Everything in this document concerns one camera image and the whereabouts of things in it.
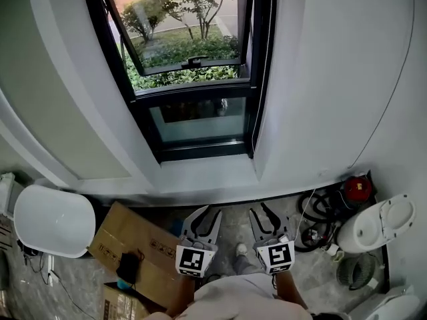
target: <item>sneaker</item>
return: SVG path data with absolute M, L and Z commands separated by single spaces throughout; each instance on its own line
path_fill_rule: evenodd
M 236 245 L 236 257 L 243 255 L 246 256 L 248 254 L 248 248 L 243 243 L 238 243 Z

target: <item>white toilet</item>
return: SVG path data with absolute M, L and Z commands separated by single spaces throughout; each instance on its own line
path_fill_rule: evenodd
M 338 245 L 347 253 L 377 249 L 407 231 L 415 219 L 415 204 L 407 195 L 381 201 L 350 218 L 338 233 Z
M 396 287 L 387 294 L 375 294 L 353 309 L 349 316 L 352 320 L 407 320 L 419 304 L 413 287 Z
M 84 255 L 95 235 L 95 213 L 84 196 L 37 185 L 18 196 L 14 222 L 27 247 L 70 258 Z

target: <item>window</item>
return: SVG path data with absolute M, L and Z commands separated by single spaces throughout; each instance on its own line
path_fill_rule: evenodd
M 252 157 L 276 0 L 86 0 L 117 86 L 158 162 Z

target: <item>brown cardboard box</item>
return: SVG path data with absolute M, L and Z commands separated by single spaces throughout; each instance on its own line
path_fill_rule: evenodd
M 93 238 L 89 252 L 114 273 L 122 253 L 143 253 L 135 290 L 167 308 L 177 289 L 177 244 L 177 237 L 115 202 Z
M 100 320 L 140 320 L 149 315 L 144 305 L 120 289 L 104 285 Z

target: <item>concrete floor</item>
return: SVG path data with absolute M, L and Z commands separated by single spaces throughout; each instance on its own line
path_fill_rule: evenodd
M 286 197 L 266 201 L 266 205 L 290 217 L 291 227 L 295 227 L 300 218 L 296 211 L 297 200 L 298 197 Z M 252 250 L 254 237 L 248 217 L 251 207 L 262 216 L 261 222 L 266 220 L 259 203 L 221 207 L 222 226 L 217 240 L 220 249 L 209 268 L 209 274 L 234 275 L 232 263 L 234 247 L 238 242 L 244 242 L 248 246 L 249 260 L 260 266 Z M 138 209 L 138 213 L 165 229 L 171 229 L 176 220 L 185 219 L 192 211 L 193 209 Z M 381 260 L 380 251 L 376 254 Z M 30 266 L 24 264 L 22 254 L 15 244 L 8 250 L 7 256 L 11 267 L 9 298 L 11 311 L 16 319 L 88 319 L 71 304 L 62 286 L 58 283 L 54 283 L 53 287 L 45 285 L 40 274 L 32 272 Z M 39 258 L 33 259 L 32 264 L 38 270 Z M 369 287 L 349 291 L 347 287 L 339 285 L 336 281 L 336 268 L 337 264 L 320 249 L 311 253 L 297 253 L 292 275 L 311 312 L 349 311 L 374 293 Z M 99 319 L 101 286 L 103 283 L 117 281 L 116 277 L 95 259 L 55 257 L 55 270 L 73 300 L 87 313 Z M 47 262 L 42 272 L 46 278 Z M 378 269 L 375 278 L 380 282 L 378 290 L 384 281 L 383 271 Z

